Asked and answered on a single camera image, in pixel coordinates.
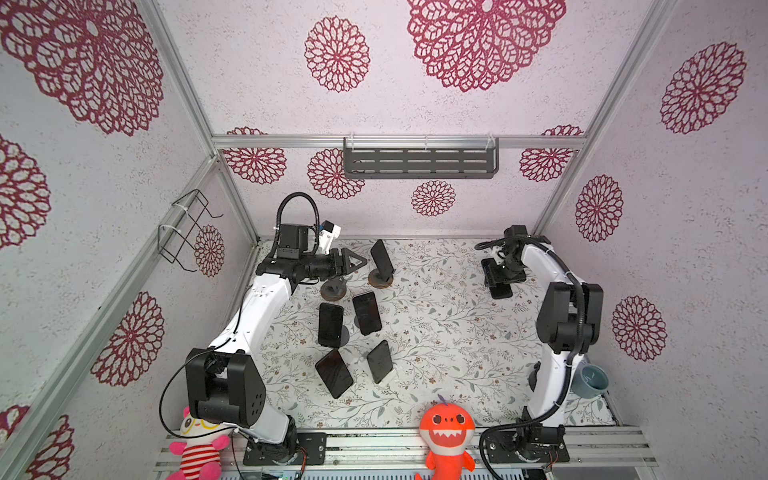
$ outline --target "plush toy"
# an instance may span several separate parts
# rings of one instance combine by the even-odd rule
[[[419,426],[430,450],[427,468],[435,471],[432,480],[458,480],[464,468],[475,470],[475,460],[465,451],[475,435],[475,422],[462,407],[440,400],[427,410]],[[422,480],[418,473],[416,480]]]
[[[226,434],[216,435],[214,432],[225,428],[216,423],[195,419],[190,415],[190,408],[185,408],[181,435],[210,435],[170,444],[170,452],[181,455],[181,470],[168,477],[168,480],[218,480],[221,476],[219,451],[230,445],[230,438]]]

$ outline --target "orange shark plush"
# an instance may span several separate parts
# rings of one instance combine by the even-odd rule
[[[475,422],[458,405],[443,403],[433,406],[422,417],[419,431],[429,445],[427,468],[434,470],[432,480],[458,480],[462,470],[475,470],[475,460],[465,451],[475,435]],[[416,474],[416,480],[422,480]]]

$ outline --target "shark teeth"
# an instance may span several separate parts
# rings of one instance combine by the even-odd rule
[[[435,435],[442,435],[444,437],[459,436],[462,434],[461,430],[432,430]]]

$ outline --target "cable tie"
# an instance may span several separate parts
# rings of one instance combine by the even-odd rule
[[[176,228],[176,227],[174,227],[173,225],[166,225],[166,224],[164,223],[164,224],[162,224],[162,225],[161,225],[161,227],[168,227],[168,228],[171,228],[171,229],[173,229],[173,230],[176,230],[176,233],[178,233],[179,235],[181,235],[181,234],[182,234],[182,233],[181,233],[181,230],[177,229],[177,228]]]

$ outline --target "plush toy eye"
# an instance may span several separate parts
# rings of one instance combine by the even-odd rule
[[[189,433],[189,431],[192,429],[192,424],[194,423],[194,420],[192,417],[187,417],[184,419],[184,424],[181,426],[181,433]]]
[[[218,423],[209,423],[209,422],[206,422],[205,420],[200,420],[200,423],[203,425],[203,428],[206,430],[213,430],[215,428],[218,428],[219,426]]]

